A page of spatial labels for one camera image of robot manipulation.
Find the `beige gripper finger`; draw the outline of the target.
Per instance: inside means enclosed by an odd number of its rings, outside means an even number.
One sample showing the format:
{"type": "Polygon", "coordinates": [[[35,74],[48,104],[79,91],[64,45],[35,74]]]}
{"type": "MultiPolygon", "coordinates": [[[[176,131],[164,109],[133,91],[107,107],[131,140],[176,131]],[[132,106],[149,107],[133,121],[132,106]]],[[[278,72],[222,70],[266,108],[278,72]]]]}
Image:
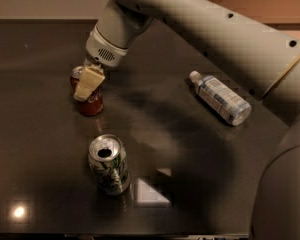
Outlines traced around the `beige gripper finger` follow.
{"type": "Polygon", "coordinates": [[[73,95],[77,101],[86,101],[105,80],[103,68],[95,64],[78,66],[75,74],[79,77],[73,95]]]}

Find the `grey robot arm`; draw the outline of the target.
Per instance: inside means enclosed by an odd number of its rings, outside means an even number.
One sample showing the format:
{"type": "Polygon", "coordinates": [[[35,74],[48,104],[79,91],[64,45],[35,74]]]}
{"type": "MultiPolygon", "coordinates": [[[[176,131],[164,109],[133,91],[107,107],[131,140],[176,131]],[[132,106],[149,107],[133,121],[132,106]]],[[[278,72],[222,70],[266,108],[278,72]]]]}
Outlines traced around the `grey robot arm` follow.
{"type": "Polygon", "coordinates": [[[110,0],[87,40],[89,58],[117,66],[152,19],[289,125],[261,176],[249,240],[300,240],[300,40],[207,0],[110,0]]]}

